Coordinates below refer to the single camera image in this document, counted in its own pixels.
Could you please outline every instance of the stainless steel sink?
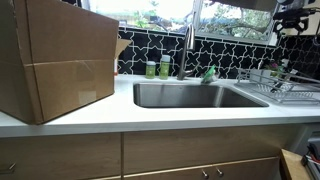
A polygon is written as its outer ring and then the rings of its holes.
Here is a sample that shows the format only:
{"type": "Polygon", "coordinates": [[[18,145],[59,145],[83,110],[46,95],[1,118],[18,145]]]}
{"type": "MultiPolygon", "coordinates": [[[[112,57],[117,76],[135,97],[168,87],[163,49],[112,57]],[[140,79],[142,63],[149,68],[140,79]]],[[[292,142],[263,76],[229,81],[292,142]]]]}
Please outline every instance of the stainless steel sink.
{"type": "Polygon", "coordinates": [[[134,103],[145,108],[268,107],[260,100],[223,86],[139,83],[134,103]]]}

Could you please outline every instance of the window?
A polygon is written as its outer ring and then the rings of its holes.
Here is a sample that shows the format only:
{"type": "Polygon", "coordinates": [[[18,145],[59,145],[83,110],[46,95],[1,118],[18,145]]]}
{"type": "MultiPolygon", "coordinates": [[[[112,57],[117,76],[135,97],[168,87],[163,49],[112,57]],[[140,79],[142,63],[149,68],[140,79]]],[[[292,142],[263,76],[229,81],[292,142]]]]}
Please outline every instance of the window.
{"type": "Polygon", "coordinates": [[[276,1],[82,0],[82,5],[124,27],[184,33],[193,22],[199,35],[268,41],[276,1]]]}

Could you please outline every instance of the drawer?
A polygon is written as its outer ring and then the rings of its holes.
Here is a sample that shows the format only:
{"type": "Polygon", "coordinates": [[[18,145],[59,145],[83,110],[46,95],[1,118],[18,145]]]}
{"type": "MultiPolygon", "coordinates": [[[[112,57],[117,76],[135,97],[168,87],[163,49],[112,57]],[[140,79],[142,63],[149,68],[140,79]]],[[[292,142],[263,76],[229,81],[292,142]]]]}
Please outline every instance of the drawer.
{"type": "Polygon", "coordinates": [[[124,174],[232,162],[279,154],[298,125],[124,133],[124,174]]]}
{"type": "Polygon", "coordinates": [[[125,176],[125,180],[271,180],[278,168],[278,158],[264,158],[196,166],[125,176]]]}
{"type": "Polygon", "coordinates": [[[125,180],[205,180],[210,179],[212,165],[124,176],[125,180]]]}
{"type": "Polygon", "coordinates": [[[87,179],[120,176],[120,133],[0,139],[6,179],[87,179]]]}
{"type": "Polygon", "coordinates": [[[279,170],[279,158],[216,164],[212,168],[212,180],[272,180],[279,170]]]}

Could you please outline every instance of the cabinet handle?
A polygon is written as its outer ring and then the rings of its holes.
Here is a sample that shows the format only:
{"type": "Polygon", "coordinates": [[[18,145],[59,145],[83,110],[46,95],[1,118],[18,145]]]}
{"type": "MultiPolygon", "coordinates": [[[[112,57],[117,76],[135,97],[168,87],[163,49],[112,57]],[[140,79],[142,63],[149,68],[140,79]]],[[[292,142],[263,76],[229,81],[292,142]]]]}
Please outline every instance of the cabinet handle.
{"type": "Polygon", "coordinates": [[[209,175],[204,170],[202,170],[202,177],[205,180],[209,179],[209,175]]]}
{"type": "Polygon", "coordinates": [[[217,167],[216,167],[216,169],[217,169],[218,176],[223,177],[224,173],[222,171],[220,171],[220,169],[218,169],[217,167]]]}
{"type": "Polygon", "coordinates": [[[16,163],[13,163],[6,169],[0,169],[0,175],[1,174],[13,174],[15,169],[16,169],[16,163]]]}

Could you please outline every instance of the cardboard box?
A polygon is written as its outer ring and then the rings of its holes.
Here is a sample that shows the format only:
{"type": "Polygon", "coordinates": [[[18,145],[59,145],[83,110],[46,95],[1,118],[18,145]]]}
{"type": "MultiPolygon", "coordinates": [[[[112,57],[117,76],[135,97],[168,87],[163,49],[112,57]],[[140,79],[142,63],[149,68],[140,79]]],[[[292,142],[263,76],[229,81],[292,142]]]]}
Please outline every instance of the cardboard box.
{"type": "Polygon", "coordinates": [[[1,111],[41,124],[114,93],[118,21],[58,0],[1,0],[0,23],[1,111]]]}
{"type": "Polygon", "coordinates": [[[114,75],[118,75],[118,56],[120,53],[126,49],[126,47],[131,43],[131,40],[118,39],[116,46],[116,53],[114,55],[114,75]]]}

